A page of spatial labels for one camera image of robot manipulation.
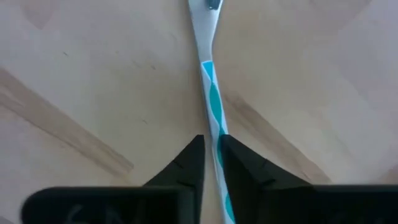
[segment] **wooden table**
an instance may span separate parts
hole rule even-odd
[[[397,182],[397,6],[225,1],[230,133],[313,183]],[[14,223],[36,190],[141,185],[208,136],[186,0],[0,0],[0,67],[0,217]],[[207,150],[202,222],[220,223]]]

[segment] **wooden surface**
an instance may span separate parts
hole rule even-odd
[[[397,6],[225,1],[230,133],[313,183],[398,182]],[[141,185],[207,133],[186,0],[0,0],[0,32],[0,217],[43,187]]]

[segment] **blue and white striped handle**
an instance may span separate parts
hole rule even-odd
[[[221,195],[221,207],[223,209],[224,222],[234,224],[235,219],[232,211],[231,200],[229,199],[226,187],[223,158],[221,156],[220,136],[228,134],[223,104],[221,102],[220,89],[218,88],[216,71],[213,61],[201,62],[201,74],[203,82],[203,92],[205,94],[207,117],[210,124],[211,147],[215,162],[216,178]]]

